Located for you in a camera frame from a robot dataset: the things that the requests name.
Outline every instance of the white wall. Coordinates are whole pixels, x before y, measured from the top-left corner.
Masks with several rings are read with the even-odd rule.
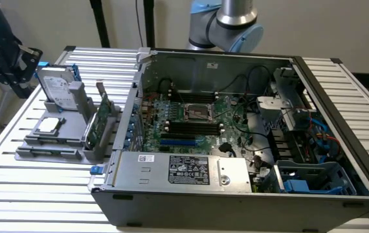
[[[88,0],[0,0],[14,34],[55,62],[67,45],[100,47]]]
[[[134,0],[111,0],[118,14],[116,46],[138,46]],[[156,45],[183,49],[191,0],[156,0]],[[342,58],[352,71],[369,72],[369,0],[256,0],[263,41],[256,53]]]

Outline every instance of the green circuit board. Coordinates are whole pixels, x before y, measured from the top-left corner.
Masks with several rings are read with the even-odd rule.
[[[162,134],[166,132],[166,121],[174,122],[207,122],[212,124],[224,124],[226,130],[220,135],[195,135],[196,146],[170,146],[170,153],[192,153],[192,154],[222,154],[219,146],[228,142],[232,147],[238,147],[238,138],[242,136],[242,132],[235,128],[232,117],[238,106],[232,106],[231,100],[235,97],[222,96],[214,104],[199,103],[183,103],[172,102],[164,96],[154,98],[151,101],[144,102],[146,112],[144,115],[144,128],[146,137],[143,144],[143,151],[146,152],[162,152],[160,141],[163,140]],[[199,117],[198,115],[188,114],[186,118],[186,112],[190,106],[194,108],[211,107],[212,119],[207,120],[207,116]],[[243,116],[243,108],[236,113],[238,116]],[[248,125],[239,125],[239,128],[248,130]]]

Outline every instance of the power supply label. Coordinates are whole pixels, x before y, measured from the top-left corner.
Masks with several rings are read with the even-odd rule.
[[[168,180],[176,184],[210,185],[208,157],[172,155]]]

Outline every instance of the white label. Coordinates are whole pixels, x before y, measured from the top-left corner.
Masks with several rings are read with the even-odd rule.
[[[155,156],[148,154],[139,155],[139,162],[154,162]]]
[[[54,102],[66,110],[76,110],[74,95],[70,92],[70,84],[66,79],[46,76],[44,81]]]
[[[218,63],[208,63],[207,68],[210,69],[218,69],[219,64]]]

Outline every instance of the black pole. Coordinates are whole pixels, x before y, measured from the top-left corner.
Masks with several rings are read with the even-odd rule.
[[[143,0],[144,21],[146,21],[146,41],[147,47],[156,47],[155,38],[155,0]]]
[[[99,29],[102,47],[110,48],[110,38],[107,33],[107,25],[103,11],[103,2],[102,0],[90,0],[92,5],[94,17],[96,21],[96,28]]]

